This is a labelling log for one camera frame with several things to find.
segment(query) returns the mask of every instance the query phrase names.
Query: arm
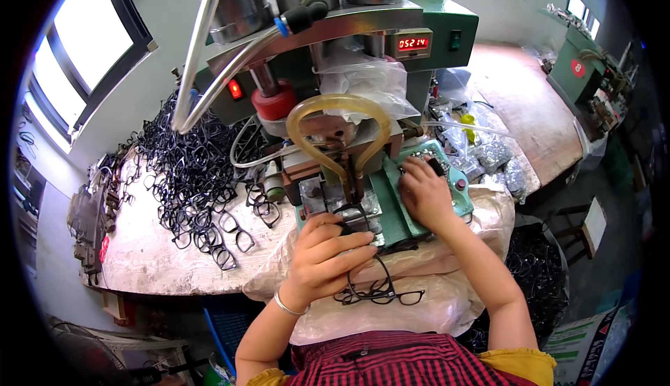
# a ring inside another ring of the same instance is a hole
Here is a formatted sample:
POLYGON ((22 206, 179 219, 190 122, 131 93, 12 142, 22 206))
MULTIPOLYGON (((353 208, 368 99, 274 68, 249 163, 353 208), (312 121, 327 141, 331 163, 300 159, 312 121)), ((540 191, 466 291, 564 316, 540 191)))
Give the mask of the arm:
POLYGON ((403 167, 407 173, 400 180, 400 191, 407 210, 454 250, 472 288, 489 311, 489 350, 537 348, 519 285, 500 258, 456 215, 446 179, 415 157, 408 157, 403 167))
MULTIPOLYGON (((371 264, 377 247, 364 245, 370 243, 373 233, 340 237, 342 227, 335 223, 341 220, 341 216, 320 214, 300 232, 289 277, 280 287, 280 300, 290 310, 303 312, 314 300, 339 293, 347 286, 347 272, 351 271, 353 277, 371 264), (350 249, 353 251, 340 255, 350 249)), ((235 353, 238 385, 246 385, 265 369, 277 367, 298 318, 284 312, 274 299, 267 304, 235 353)))

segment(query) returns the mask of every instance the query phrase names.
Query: workbench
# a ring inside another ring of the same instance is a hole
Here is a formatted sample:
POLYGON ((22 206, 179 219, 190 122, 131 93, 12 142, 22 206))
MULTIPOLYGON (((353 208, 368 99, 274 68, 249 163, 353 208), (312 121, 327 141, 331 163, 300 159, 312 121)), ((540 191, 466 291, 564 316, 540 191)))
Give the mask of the workbench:
MULTIPOLYGON (((582 157, 573 118, 562 99, 549 86, 537 61, 509 44, 476 44, 468 69, 482 101, 495 107, 491 127, 514 134, 506 139, 526 173, 528 194, 548 184, 582 157)), ((128 187, 133 204, 123 204, 116 231, 110 234, 103 272, 92 277, 96 287, 140 294, 227 294, 242 290, 279 243, 297 236, 294 207, 279 205, 281 217, 272 229, 245 205, 241 184, 238 197, 227 208, 249 231, 256 246, 247 253, 235 247, 235 234, 223 233, 239 267, 222 272, 208 254, 195 247, 178 249, 172 233, 159 224, 159 203, 142 181, 128 187)), ((83 283, 88 277, 81 275, 83 283)))

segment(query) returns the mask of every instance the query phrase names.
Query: red indicator light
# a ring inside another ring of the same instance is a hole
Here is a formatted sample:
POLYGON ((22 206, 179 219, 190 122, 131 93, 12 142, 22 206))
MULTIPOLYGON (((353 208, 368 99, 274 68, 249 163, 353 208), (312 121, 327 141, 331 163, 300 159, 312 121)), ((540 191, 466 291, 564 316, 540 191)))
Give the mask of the red indicator light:
POLYGON ((405 50, 425 49, 428 47, 427 38, 404 38, 398 42, 398 50, 404 52, 405 50))
POLYGON ((244 94, 242 94, 240 85, 234 79, 231 79, 230 82, 228 82, 228 90, 230 91, 230 95, 232 95, 233 99, 242 98, 244 96, 244 94))

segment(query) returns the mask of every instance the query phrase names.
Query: red roller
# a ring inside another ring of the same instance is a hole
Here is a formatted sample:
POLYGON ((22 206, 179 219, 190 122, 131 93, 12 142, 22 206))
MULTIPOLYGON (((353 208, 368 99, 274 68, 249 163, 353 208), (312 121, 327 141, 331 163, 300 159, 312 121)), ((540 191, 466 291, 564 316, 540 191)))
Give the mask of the red roller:
POLYGON ((296 91, 286 79, 278 79, 280 92, 274 97, 264 98, 256 88, 251 95, 251 103, 258 115, 265 120, 280 120, 288 116, 297 104, 296 91))

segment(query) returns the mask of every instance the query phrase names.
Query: woman's left hand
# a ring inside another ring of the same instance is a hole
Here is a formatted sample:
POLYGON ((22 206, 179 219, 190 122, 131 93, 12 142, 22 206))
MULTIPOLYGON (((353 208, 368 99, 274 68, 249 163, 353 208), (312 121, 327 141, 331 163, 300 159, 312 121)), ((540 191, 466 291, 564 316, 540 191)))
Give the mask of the woman's left hand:
POLYGON ((330 213, 311 218, 300 232, 293 250, 291 271, 280 287, 280 300, 294 312, 303 312, 316 299, 333 296, 347 286, 347 273, 353 278, 377 253, 369 245, 372 232, 340 236, 336 223, 341 216, 330 213))

